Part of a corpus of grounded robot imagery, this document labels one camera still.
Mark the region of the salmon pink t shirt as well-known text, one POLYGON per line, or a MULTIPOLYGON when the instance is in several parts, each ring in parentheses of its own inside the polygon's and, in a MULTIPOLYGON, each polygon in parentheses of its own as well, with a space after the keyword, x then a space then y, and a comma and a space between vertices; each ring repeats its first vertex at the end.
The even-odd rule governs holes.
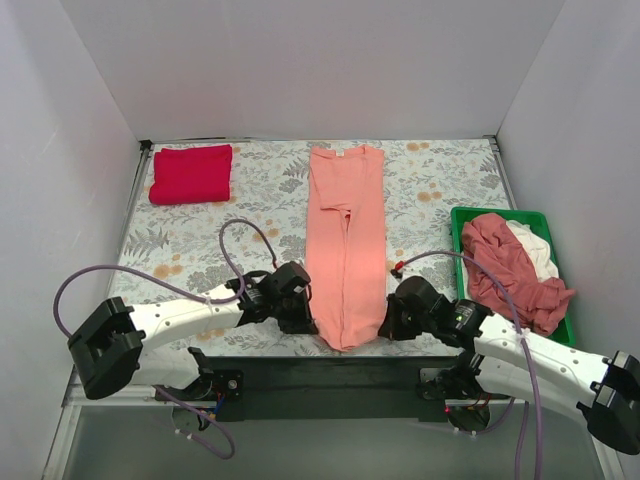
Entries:
POLYGON ((384 152, 368 145, 310 155, 305 269, 319 335, 339 351, 378 335, 386 314, 384 152))

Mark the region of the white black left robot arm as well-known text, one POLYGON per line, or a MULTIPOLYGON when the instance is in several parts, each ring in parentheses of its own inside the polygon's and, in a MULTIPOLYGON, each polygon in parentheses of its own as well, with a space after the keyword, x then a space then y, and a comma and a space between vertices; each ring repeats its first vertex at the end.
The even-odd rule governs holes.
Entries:
POLYGON ((127 305, 120 297, 103 301, 67 342, 85 396, 104 399, 130 384, 188 389, 206 368, 204 356, 173 351, 169 345, 211 330, 273 318, 286 334, 315 334, 308 289, 295 286, 282 297, 264 290, 266 280, 251 278, 240 298, 224 304, 219 301, 239 289, 237 280, 204 292, 203 302, 182 298, 127 305))

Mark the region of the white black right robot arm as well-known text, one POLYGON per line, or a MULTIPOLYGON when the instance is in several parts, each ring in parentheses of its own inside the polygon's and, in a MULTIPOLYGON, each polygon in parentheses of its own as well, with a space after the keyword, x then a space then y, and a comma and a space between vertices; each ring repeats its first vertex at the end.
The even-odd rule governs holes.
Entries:
POLYGON ((453 367, 429 382, 444 398, 504 395, 539 403, 627 455, 639 452, 639 361, 622 351, 591 354, 533 333, 470 300, 391 294, 379 334, 409 340, 432 333, 460 348, 453 367))

